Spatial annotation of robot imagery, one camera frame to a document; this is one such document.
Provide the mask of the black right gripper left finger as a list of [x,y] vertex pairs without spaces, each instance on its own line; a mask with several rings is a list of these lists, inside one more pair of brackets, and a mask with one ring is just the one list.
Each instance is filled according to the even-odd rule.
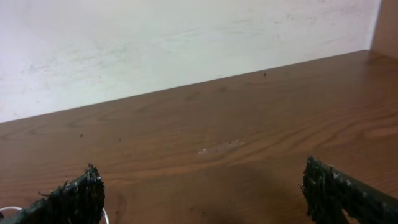
[[92,164],[26,208],[1,217],[1,224],[99,224],[105,219],[104,182]]

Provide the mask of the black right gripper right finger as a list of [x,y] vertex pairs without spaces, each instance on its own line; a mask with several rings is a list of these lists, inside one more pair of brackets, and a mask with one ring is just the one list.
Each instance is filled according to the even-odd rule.
[[309,156],[300,186],[315,223],[397,223],[397,199]]

